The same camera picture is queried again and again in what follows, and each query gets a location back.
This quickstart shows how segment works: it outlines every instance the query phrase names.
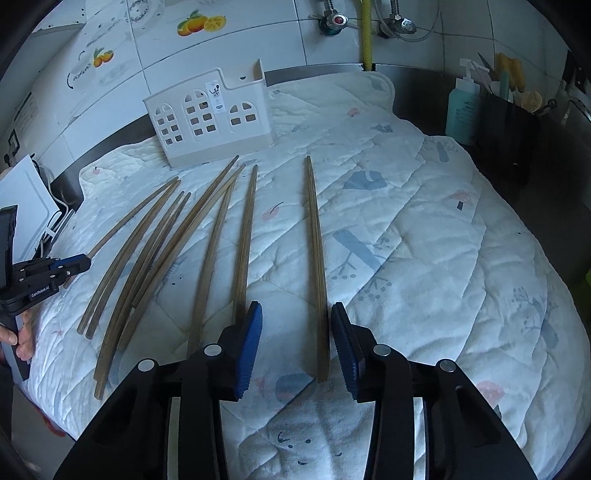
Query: yellow gas hose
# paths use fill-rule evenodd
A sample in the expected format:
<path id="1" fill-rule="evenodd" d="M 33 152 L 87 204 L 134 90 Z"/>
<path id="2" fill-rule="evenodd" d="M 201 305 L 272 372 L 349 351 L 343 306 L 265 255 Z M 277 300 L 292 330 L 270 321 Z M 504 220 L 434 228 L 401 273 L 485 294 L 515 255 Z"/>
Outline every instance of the yellow gas hose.
<path id="1" fill-rule="evenodd" d="M 374 63 L 371 51 L 371 2 L 372 0 L 361 0 L 361 53 L 366 72 L 371 72 Z"/>

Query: finger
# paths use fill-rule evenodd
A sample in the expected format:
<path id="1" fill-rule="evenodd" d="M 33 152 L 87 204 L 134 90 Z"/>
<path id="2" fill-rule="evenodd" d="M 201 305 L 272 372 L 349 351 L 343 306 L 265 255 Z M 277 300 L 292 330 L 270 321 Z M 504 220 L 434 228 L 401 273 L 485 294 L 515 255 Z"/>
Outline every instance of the finger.
<path id="1" fill-rule="evenodd" d="M 29 323 L 31 321 L 33 314 L 30 310 L 25 310 L 21 313 L 21 320 L 23 323 Z"/>
<path id="2" fill-rule="evenodd" d="M 7 343 L 9 345 L 16 345 L 17 341 L 18 339 L 14 332 L 11 332 L 4 327 L 0 327 L 0 342 Z"/>
<path id="3" fill-rule="evenodd" d="M 17 347 L 17 357 L 23 361 L 30 360 L 33 357 L 33 342 L 27 342 Z"/>
<path id="4" fill-rule="evenodd" d="M 18 343 L 23 344 L 28 342 L 32 337 L 31 325 L 24 324 L 18 332 Z"/>

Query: dish rack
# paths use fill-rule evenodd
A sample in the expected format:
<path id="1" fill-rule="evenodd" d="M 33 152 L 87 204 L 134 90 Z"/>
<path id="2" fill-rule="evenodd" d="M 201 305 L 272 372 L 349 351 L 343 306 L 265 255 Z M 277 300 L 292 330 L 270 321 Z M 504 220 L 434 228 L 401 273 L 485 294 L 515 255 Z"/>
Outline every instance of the dish rack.
<path id="1" fill-rule="evenodd" d="M 273 145 L 272 116 L 260 60 L 209 70 L 144 100 L 172 168 Z"/>

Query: white quilted mat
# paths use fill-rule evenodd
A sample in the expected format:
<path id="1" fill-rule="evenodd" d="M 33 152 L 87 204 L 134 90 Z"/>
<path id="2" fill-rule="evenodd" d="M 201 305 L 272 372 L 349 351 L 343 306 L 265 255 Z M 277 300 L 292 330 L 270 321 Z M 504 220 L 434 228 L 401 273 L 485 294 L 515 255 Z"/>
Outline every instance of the white quilted mat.
<path id="1" fill-rule="evenodd" d="M 264 311 L 251 386 L 224 403 L 232 479 L 363 477 L 373 405 L 346 392 L 336 352 L 317 384 L 315 315 L 304 158 L 316 174 L 329 302 L 409 359 L 456 359 L 517 439 L 539 478 L 572 452 L 589 424 L 589 342 L 566 286 L 539 243 L 446 137 L 425 137 L 390 113 L 394 90 L 378 74 L 348 73 L 271 87 L 273 147 L 243 156 L 259 165 L 248 298 Z M 178 174 L 194 192 L 224 162 Z M 231 313 L 230 286 L 251 169 L 232 195 L 216 257 L 204 337 Z M 88 252 L 130 208 L 172 177 L 155 138 L 113 151 L 84 169 L 82 207 L 53 256 Z M 140 359 L 186 353 L 196 281 L 217 208 L 177 258 L 126 352 L 109 394 Z M 119 282 L 94 340 L 76 326 L 134 219 L 97 254 L 91 270 L 47 301 L 38 319 L 29 396 L 78 437 L 100 407 L 93 369 Z M 127 275 L 132 263 L 125 269 Z M 424 476 L 423 420 L 416 477 Z"/>

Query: white wall tile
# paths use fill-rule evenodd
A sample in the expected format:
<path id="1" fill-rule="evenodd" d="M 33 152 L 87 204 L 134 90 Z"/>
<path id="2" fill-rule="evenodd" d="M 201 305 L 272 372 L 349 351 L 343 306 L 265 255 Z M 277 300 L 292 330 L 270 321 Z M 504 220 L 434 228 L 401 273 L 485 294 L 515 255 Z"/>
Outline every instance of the white wall tile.
<path id="1" fill-rule="evenodd" d="M 74 159 L 147 113 L 149 96 L 142 72 L 123 82 L 80 115 L 63 133 Z"/>
<path id="2" fill-rule="evenodd" d="M 34 32 L 49 28 L 86 22 L 85 0 L 66 0 L 56 5 L 41 22 L 34 28 Z"/>
<path id="3" fill-rule="evenodd" d="M 129 18 L 144 68 L 179 51 L 216 37 L 261 25 L 297 20 L 293 0 L 250 0 L 236 2 L 166 2 L 151 0 L 148 5 L 127 0 Z M 213 25 L 199 24 L 201 30 L 180 36 L 178 26 L 192 13 L 203 17 L 224 17 L 218 30 Z"/>
<path id="4" fill-rule="evenodd" d="M 62 128 L 57 120 L 59 105 L 56 105 L 56 100 L 56 96 L 53 96 L 52 101 L 49 89 L 43 89 L 37 83 L 33 85 L 22 113 L 8 127 L 9 131 L 15 129 L 21 144 L 17 156 L 23 153 L 42 155 L 60 135 Z"/>
<path id="5" fill-rule="evenodd" d="M 316 20 L 301 20 L 301 33 L 308 65 L 324 63 L 360 63 L 360 32 L 347 28 L 335 37 L 325 37 L 318 30 Z M 374 31 L 377 22 L 372 22 Z M 419 30 L 423 36 L 426 30 Z M 422 42 L 409 43 L 394 38 L 372 35 L 374 63 L 402 65 L 429 70 L 443 70 L 443 40 L 439 33 L 432 33 Z"/>
<path id="6" fill-rule="evenodd" d="M 419 36 L 426 33 L 426 30 L 417 31 Z M 415 43 L 396 38 L 372 38 L 374 63 L 443 71 L 443 36 L 439 33 L 432 33 L 426 40 Z"/>
<path id="7" fill-rule="evenodd" d="M 345 28 L 334 37 L 325 37 L 316 20 L 300 20 L 300 27 L 308 65 L 361 62 L 360 32 L 356 28 Z"/>
<path id="8" fill-rule="evenodd" d="M 41 157 L 35 156 L 35 160 L 40 166 L 47 168 L 54 178 L 74 163 L 74 157 L 63 135 L 57 137 Z"/>
<path id="9" fill-rule="evenodd" d="M 495 40 L 545 71 L 545 18 L 528 0 L 489 0 Z"/>
<path id="10" fill-rule="evenodd" d="M 309 15 L 322 15 L 324 12 L 322 0 L 295 0 L 295 2 L 297 16 L 300 20 L 307 20 Z M 335 9 L 349 18 L 361 17 L 361 3 L 357 0 L 333 0 L 333 5 Z"/>
<path id="11" fill-rule="evenodd" d="M 441 5 L 446 1 L 449 0 L 441 0 Z M 382 3 L 384 4 L 382 12 L 389 12 L 387 5 L 390 2 L 382 0 Z M 400 15 L 412 20 L 417 28 L 430 30 L 437 15 L 437 0 L 400 0 Z M 443 31 L 441 27 L 441 10 L 438 16 L 439 19 L 437 20 L 434 31 L 441 33 Z M 420 31 L 414 37 L 418 37 L 419 35 L 421 35 Z"/>
<path id="12" fill-rule="evenodd" d="M 445 35 L 492 38 L 487 0 L 443 0 L 441 14 Z"/>
<path id="13" fill-rule="evenodd" d="M 310 15 L 322 15 L 324 3 L 322 0 L 295 0 L 297 14 L 300 20 L 307 20 Z M 379 0 L 382 5 L 381 13 L 384 18 L 390 16 L 390 1 Z M 333 0 L 335 8 L 349 18 L 361 18 L 361 3 L 358 0 Z M 418 28 L 429 30 L 435 22 L 437 14 L 437 0 L 400 0 L 400 14 L 409 18 Z M 377 21 L 378 16 L 372 6 L 372 20 Z M 441 33 L 441 19 L 437 21 L 435 31 Z"/>
<path id="14" fill-rule="evenodd" d="M 569 48 L 556 29 L 548 21 L 543 22 L 546 73 L 555 79 L 562 78 Z"/>
<path id="15" fill-rule="evenodd" d="M 60 132 L 98 99 L 141 70 L 127 18 L 127 7 L 108 4 L 49 62 L 33 89 L 53 110 Z M 112 58 L 95 67 L 96 49 Z"/>
<path id="16" fill-rule="evenodd" d="M 180 51 L 145 69 L 150 92 L 216 67 L 262 60 L 266 71 L 306 64 L 298 22 L 265 25 L 214 38 Z"/>
<path id="17" fill-rule="evenodd" d="M 86 21 L 94 17 L 104 7 L 109 5 L 113 0 L 86 0 Z"/>
<path id="18" fill-rule="evenodd" d="M 485 38 L 458 37 L 444 35 L 445 72 L 455 76 L 464 76 L 466 69 L 460 67 L 460 59 L 471 59 L 480 63 L 480 53 L 494 66 L 494 42 Z"/>
<path id="19" fill-rule="evenodd" d="M 525 90 L 526 91 L 536 91 L 539 92 L 540 95 L 544 98 L 544 101 L 547 100 L 546 97 L 546 90 L 547 90 L 547 83 L 546 83 L 546 75 L 545 73 L 532 64 L 529 60 L 525 57 L 519 55 L 515 50 L 508 48 L 505 45 L 499 44 L 497 41 L 495 42 L 495 52 L 496 53 L 504 53 L 510 58 L 518 58 L 521 60 L 521 66 L 523 67 L 523 73 L 525 75 Z"/>

